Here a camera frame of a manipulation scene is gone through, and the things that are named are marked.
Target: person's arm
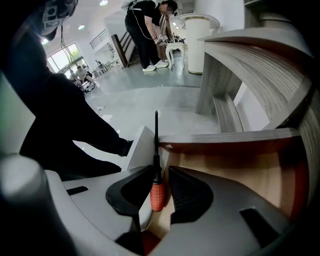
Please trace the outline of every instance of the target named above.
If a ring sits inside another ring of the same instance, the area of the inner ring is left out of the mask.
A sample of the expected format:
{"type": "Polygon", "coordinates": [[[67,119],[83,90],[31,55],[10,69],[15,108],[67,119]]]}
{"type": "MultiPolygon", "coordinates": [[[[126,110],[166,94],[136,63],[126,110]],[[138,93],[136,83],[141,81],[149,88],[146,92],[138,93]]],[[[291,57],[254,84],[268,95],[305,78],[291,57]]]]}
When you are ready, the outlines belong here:
{"type": "Polygon", "coordinates": [[[161,30],[160,30],[160,27],[157,26],[157,25],[154,25],[154,30],[156,32],[157,35],[161,35],[161,30]]]}
{"type": "Polygon", "coordinates": [[[144,16],[144,22],[145,22],[146,28],[148,29],[153,41],[157,42],[158,41],[157,32],[155,30],[154,24],[152,23],[152,18],[148,17],[148,16],[144,16]]]}

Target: white column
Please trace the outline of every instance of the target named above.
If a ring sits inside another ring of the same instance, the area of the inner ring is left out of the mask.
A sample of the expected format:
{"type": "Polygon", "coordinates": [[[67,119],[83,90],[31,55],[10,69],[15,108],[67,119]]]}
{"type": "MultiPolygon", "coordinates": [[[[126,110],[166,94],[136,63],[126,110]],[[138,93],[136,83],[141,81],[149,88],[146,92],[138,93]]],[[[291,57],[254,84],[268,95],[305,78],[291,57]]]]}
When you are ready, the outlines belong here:
{"type": "Polygon", "coordinates": [[[189,72],[202,74],[205,61],[205,42],[198,41],[210,35],[210,21],[206,18],[190,17],[185,20],[188,38],[189,72]]]}

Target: white pillar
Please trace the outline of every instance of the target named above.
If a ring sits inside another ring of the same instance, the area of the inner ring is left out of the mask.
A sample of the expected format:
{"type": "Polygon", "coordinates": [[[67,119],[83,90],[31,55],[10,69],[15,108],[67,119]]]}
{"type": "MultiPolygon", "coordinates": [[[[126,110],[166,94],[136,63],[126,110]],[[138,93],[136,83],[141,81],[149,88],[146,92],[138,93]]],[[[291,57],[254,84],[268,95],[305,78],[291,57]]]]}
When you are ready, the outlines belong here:
{"type": "Polygon", "coordinates": [[[204,71],[205,42],[200,38],[210,36],[211,30],[220,26],[219,21],[200,13],[188,13],[178,17],[184,23],[188,39],[188,69],[190,73],[201,74],[204,71]]]}
{"type": "Polygon", "coordinates": [[[210,22],[205,18],[191,17],[185,20],[185,27],[188,38],[189,72],[202,74],[205,61],[205,42],[198,41],[198,39],[210,35],[210,22]]]}

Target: orange screwdriver handle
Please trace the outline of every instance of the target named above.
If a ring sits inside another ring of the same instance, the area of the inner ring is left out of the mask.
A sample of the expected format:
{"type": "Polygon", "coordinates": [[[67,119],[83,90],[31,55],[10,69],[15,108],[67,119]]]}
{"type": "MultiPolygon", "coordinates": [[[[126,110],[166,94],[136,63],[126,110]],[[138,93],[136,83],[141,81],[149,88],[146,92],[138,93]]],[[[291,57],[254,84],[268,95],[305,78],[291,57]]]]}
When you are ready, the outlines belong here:
{"type": "Polygon", "coordinates": [[[150,203],[152,210],[155,212],[160,212],[163,209],[165,205],[165,186],[163,183],[153,183],[150,192],[150,203]]]}

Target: window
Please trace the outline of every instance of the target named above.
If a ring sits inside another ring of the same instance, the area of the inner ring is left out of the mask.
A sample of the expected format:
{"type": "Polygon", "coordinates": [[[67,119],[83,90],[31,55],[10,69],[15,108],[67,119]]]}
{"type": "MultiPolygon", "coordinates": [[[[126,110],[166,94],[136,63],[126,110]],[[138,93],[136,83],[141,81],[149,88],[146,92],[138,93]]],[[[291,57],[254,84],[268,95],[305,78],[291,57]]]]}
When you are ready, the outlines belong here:
{"type": "Polygon", "coordinates": [[[60,51],[56,52],[47,60],[54,72],[64,73],[68,78],[70,77],[69,65],[72,65],[70,68],[74,72],[77,71],[77,65],[87,65],[75,43],[69,45],[64,50],[61,49],[60,51]]]}
{"type": "Polygon", "coordinates": [[[56,63],[54,62],[54,60],[52,59],[52,57],[48,58],[48,62],[50,64],[50,66],[53,68],[54,72],[58,72],[59,68],[57,67],[56,63]]]}

